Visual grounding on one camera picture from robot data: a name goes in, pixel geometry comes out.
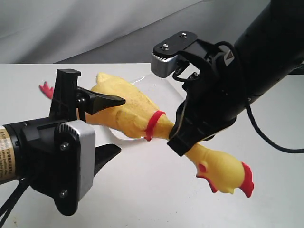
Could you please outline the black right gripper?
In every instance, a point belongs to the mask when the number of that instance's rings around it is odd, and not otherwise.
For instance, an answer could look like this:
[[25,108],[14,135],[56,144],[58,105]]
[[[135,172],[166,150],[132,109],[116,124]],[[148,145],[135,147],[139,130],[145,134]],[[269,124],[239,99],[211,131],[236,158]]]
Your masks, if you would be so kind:
[[199,70],[183,80],[186,99],[176,111],[167,145],[179,156],[235,123],[247,103],[243,45],[197,39],[178,53]]

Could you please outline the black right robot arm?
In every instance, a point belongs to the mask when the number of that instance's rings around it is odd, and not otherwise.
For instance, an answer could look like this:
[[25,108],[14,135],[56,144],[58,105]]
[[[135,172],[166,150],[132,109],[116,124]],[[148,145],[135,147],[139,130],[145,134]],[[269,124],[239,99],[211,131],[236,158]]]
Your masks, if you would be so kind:
[[230,127],[246,111],[255,131],[272,147],[303,153],[269,139],[251,104],[291,74],[304,60],[304,3],[272,0],[234,44],[215,44],[178,32],[154,52],[170,60],[169,74],[183,83],[186,98],[176,112],[168,145],[180,156]]

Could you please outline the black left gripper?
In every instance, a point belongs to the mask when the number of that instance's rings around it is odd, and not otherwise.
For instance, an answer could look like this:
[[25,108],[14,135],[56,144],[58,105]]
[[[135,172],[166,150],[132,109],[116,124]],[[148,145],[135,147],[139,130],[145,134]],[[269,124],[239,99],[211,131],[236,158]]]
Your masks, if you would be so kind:
[[[78,114],[84,116],[125,102],[119,96],[78,86],[77,106],[53,100],[48,117],[32,120],[21,130],[31,169],[30,186],[51,197],[61,214],[71,216],[78,208],[78,135],[66,124],[76,120],[76,107]],[[94,176],[121,150],[115,144],[96,147]]]

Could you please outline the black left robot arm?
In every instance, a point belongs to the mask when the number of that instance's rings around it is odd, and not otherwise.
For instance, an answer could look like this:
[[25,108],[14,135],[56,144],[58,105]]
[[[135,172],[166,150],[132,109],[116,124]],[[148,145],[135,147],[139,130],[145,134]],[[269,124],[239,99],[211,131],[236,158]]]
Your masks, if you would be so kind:
[[0,128],[0,181],[19,181],[0,209],[3,217],[28,187],[51,197],[61,214],[73,215],[94,176],[120,152],[113,144],[95,146],[85,112],[123,105],[123,98],[81,87],[70,89],[69,95],[47,85],[40,89],[52,101],[48,117]]

